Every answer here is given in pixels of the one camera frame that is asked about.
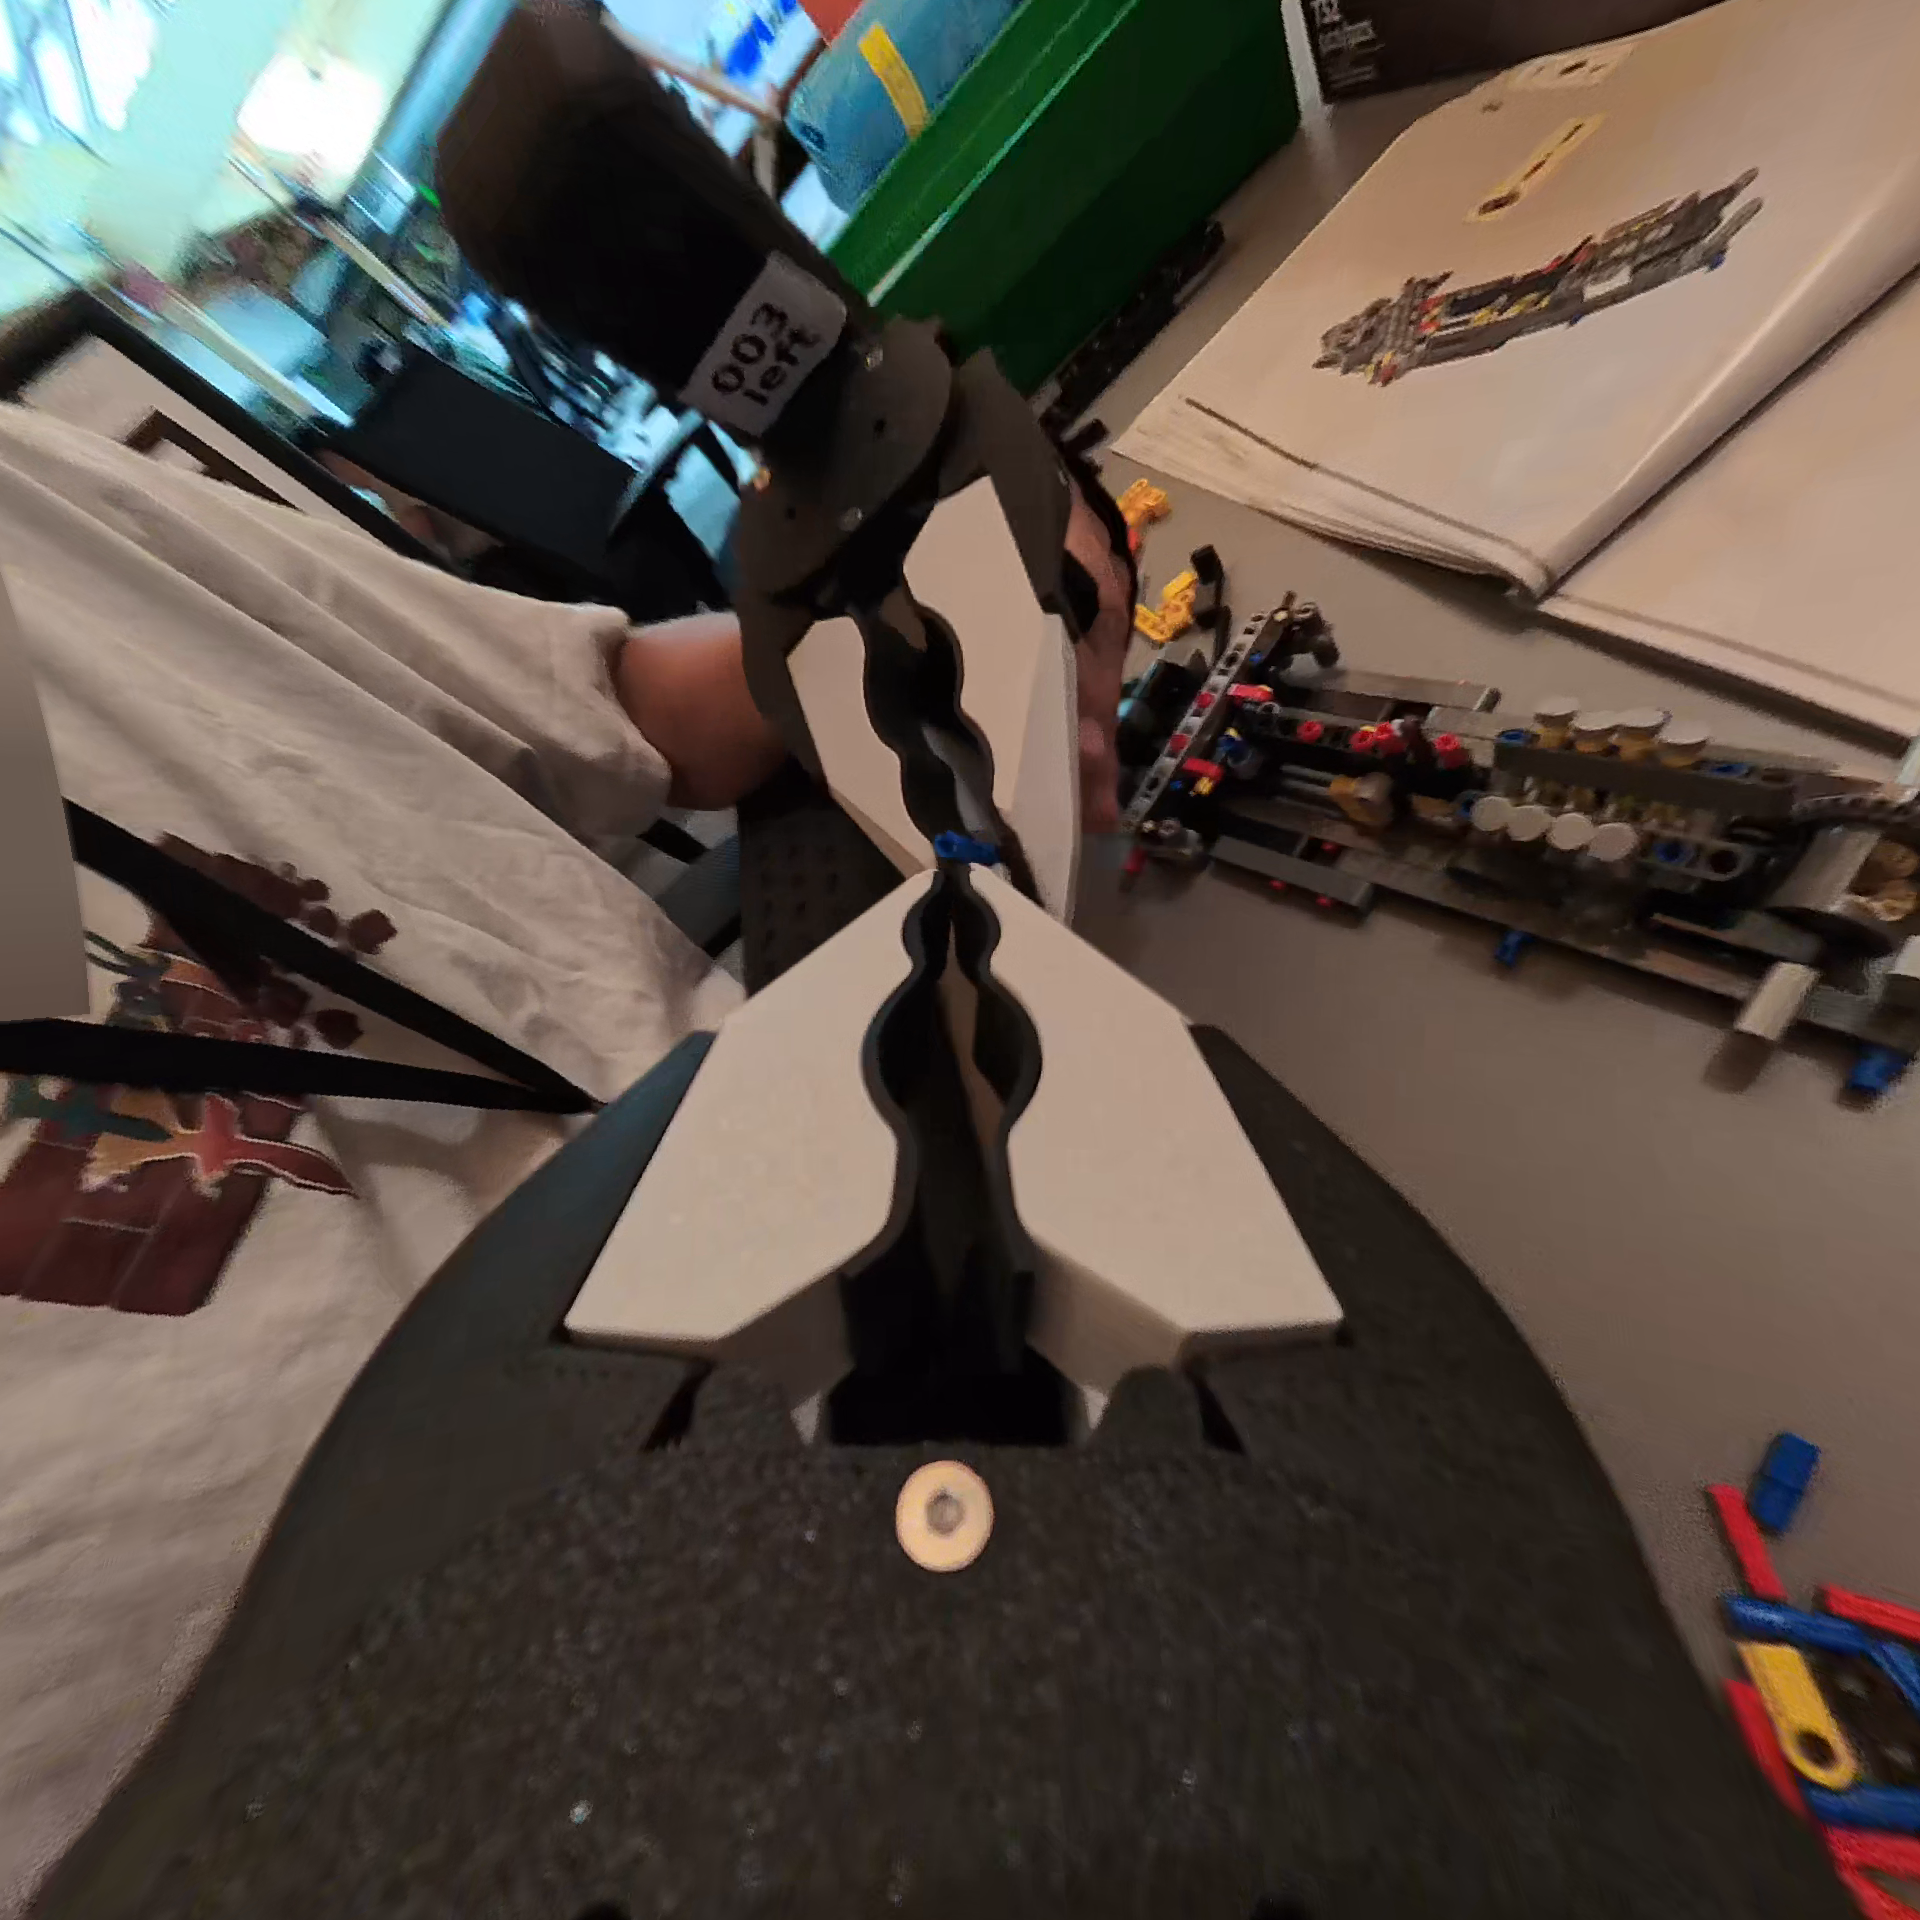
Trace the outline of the grey lego chassis assembly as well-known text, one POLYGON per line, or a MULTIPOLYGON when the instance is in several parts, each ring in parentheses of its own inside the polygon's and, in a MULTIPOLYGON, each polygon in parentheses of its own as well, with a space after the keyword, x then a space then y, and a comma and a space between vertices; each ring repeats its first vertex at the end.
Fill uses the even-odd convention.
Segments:
POLYGON ((1916 1071, 1916 756, 1894 778, 1720 743, 1664 709, 1504 709, 1369 675, 1318 605, 1215 620, 1121 684, 1126 874, 1217 871, 1367 919, 1385 899, 1704 992, 1750 1056, 1853 1048, 1870 1103, 1916 1071))

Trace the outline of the green plastic bin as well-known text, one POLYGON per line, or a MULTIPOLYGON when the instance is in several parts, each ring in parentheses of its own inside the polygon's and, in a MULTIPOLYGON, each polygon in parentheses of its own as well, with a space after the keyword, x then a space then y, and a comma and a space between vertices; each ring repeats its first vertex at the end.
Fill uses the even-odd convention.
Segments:
POLYGON ((1036 3, 826 246, 1039 392, 1302 120, 1282 3, 1036 3))

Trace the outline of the dark lego set box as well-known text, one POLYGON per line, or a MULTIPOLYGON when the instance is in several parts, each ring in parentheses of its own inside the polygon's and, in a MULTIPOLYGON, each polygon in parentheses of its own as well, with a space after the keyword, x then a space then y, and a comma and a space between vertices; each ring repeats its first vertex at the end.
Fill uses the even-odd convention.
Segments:
POLYGON ((1657 30, 1708 3, 1301 3, 1318 96, 1369 99, 1657 30))

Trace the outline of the cluster of black lego pieces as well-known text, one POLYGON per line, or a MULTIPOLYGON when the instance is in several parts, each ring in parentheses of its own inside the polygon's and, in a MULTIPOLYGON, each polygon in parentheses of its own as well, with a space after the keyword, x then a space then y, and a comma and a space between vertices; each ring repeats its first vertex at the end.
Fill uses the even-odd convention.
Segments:
POLYGON ((1217 218, 1188 229, 1121 299, 1116 314, 1078 343, 1048 376, 1038 410, 1050 435, 1074 427, 1093 403, 1184 310, 1228 246, 1217 218))

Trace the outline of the lego instruction booklet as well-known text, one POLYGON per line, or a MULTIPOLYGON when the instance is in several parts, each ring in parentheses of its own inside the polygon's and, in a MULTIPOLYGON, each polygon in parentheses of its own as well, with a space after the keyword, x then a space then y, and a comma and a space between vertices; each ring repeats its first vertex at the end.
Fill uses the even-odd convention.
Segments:
POLYGON ((1713 5, 1413 124, 1119 453, 1916 731, 1918 7, 1713 5))

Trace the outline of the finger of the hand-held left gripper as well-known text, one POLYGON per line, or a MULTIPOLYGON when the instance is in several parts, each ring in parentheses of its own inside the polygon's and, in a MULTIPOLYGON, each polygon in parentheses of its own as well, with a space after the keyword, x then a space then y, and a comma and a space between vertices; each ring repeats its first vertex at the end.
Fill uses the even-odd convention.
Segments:
POLYGON ((927 632, 949 644, 956 692, 944 730, 961 755, 961 814, 989 829, 1009 874, 1068 920, 1080 866, 1074 646, 1026 575, 989 477, 941 498, 902 559, 927 632))
POLYGON ((956 773, 919 707, 920 650, 886 615, 816 622, 786 669, 821 778, 902 876, 940 863, 960 832, 956 773))

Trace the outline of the black lego beam blue pins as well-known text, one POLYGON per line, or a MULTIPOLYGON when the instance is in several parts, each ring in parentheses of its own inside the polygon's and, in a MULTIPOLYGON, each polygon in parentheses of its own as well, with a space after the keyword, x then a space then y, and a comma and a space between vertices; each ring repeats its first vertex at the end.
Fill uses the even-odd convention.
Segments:
POLYGON ((933 834, 933 853, 941 862, 992 869, 1024 899, 1039 902, 1039 883, 1020 834, 996 807, 966 786, 956 789, 951 826, 933 834))

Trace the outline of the pile of lego pins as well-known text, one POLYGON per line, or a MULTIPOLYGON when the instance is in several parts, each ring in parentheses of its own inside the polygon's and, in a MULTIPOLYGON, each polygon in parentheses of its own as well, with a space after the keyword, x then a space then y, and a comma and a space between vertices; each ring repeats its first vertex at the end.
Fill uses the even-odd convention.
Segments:
POLYGON ((1818 1581, 1794 1598, 1775 1547, 1821 1460, 1775 1430, 1742 1486, 1702 1496, 1734 1587, 1718 1598, 1733 1653, 1720 1696, 1748 1757, 1815 1836, 1853 1916, 1918 1916, 1918 1614, 1818 1581))

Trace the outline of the pile of yellow lego pieces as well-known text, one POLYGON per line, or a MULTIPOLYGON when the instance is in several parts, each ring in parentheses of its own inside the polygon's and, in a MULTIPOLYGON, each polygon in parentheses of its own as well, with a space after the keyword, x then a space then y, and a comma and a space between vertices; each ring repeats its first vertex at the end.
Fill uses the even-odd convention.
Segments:
MULTIPOLYGON (((1138 477, 1117 494, 1117 512, 1126 535, 1128 559, 1141 562, 1148 532, 1170 517, 1170 500, 1160 487, 1138 477)), ((1210 543, 1190 551, 1186 567, 1167 575, 1152 598, 1135 600, 1134 632, 1164 650, 1215 620, 1224 572, 1210 543)))

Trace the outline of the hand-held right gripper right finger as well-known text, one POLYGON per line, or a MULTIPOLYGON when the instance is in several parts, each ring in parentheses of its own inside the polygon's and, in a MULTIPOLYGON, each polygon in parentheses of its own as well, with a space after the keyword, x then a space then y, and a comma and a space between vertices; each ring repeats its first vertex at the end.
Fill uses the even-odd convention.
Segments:
POLYGON ((1080 1390, 1329 1338, 1342 1307, 1180 1011, 992 871, 989 982, 1039 1042, 1006 1144, 1030 1347, 1080 1390))

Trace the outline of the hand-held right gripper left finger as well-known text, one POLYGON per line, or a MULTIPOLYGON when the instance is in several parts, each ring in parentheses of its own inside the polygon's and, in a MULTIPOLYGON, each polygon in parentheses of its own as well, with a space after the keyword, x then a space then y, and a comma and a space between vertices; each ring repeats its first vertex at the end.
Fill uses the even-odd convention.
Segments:
POLYGON ((850 1368, 836 1280, 888 1227, 897 1176, 862 1061, 929 884, 902 880, 721 1022, 566 1309, 574 1341, 752 1368, 786 1405, 850 1368))

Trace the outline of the blue plastic roll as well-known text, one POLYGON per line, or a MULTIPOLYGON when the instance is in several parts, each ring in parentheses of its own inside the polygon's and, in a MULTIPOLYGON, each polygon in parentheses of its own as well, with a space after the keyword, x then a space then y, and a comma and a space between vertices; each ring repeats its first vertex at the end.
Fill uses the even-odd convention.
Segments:
POLYGON ((826 202, 845 215, 927 130, 1020 3, 865 3, 821 50, 784 111, 826 202))

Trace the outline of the person's left hand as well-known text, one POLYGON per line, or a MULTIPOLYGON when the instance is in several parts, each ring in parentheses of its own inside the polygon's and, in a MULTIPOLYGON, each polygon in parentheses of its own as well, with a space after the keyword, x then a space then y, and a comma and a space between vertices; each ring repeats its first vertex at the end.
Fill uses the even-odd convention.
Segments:
POLYGON ((1095 584, 1095 615, 1074 644, 1078 808, 1086 832, 1110 832, 1119 816, 1117 709, 1135 590, 1112 556, 1084 567, 1095 584))

